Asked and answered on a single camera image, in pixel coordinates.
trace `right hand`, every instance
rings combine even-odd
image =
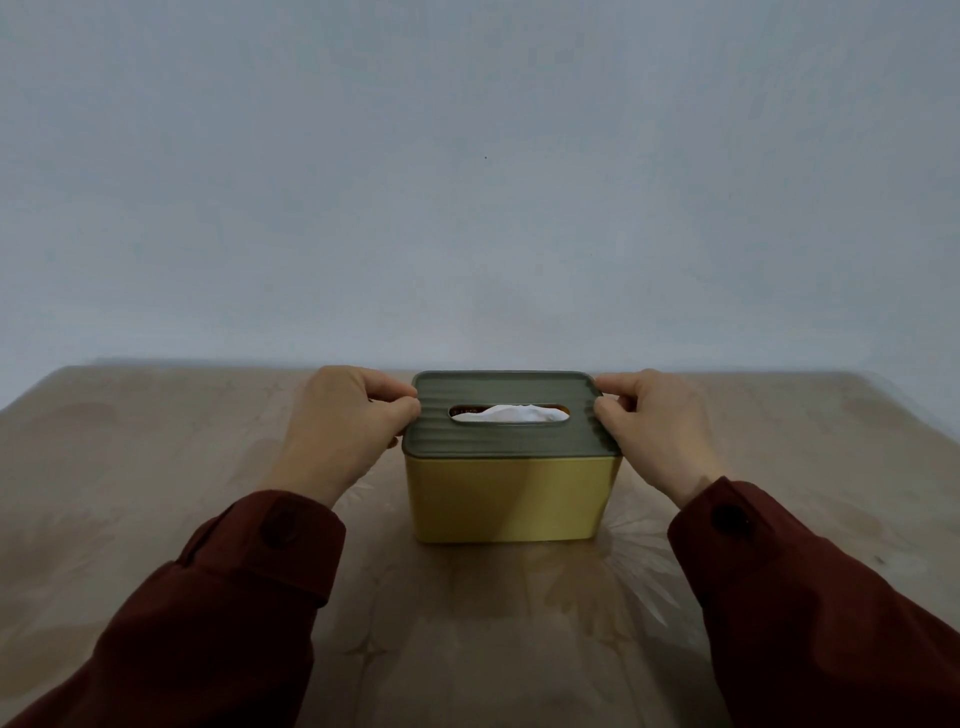
[[[601,375],[597,419],[640,477],[683,508],[726,468],[713,444],[707,409],[697,391],[676,375],[645,369]]]

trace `sleeve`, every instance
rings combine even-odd
[[[668,536],[739,728],[960,725],[960,635],[757,486],[721,478]]]
[[[345,536],[309,498],[238,500],[127,599],[72,677],[8,728],[292,726]]]

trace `ribbed lid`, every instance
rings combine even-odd
[[[600,396],[582,372],[421,372],[414,377],[422,412],[407,427],[403,451],[420,458],[612,457],[613,437],[593,414]],[[560,423],[461,423],[455,407],[559,405]]]

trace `table surface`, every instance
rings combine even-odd
[[[278,369],[71,367],[0,413],[0,720],[275,457]],[[960,445],[851,374],[701,374],[732,475],[960,627]],[[676,509],[624,463],[593,542],[421,546],[399,449],[347,545],[300,725],[729,725]]]

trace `hand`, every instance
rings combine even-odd
[[[601,375],[597,418],[640,477],[683,508],[726,474],[710,434],[707,409],[697,391],[676,375],[645,369]]]
[[[261,490],[332,507],[420,415],[417,390],[373,369],[323,367],[307,381]]]

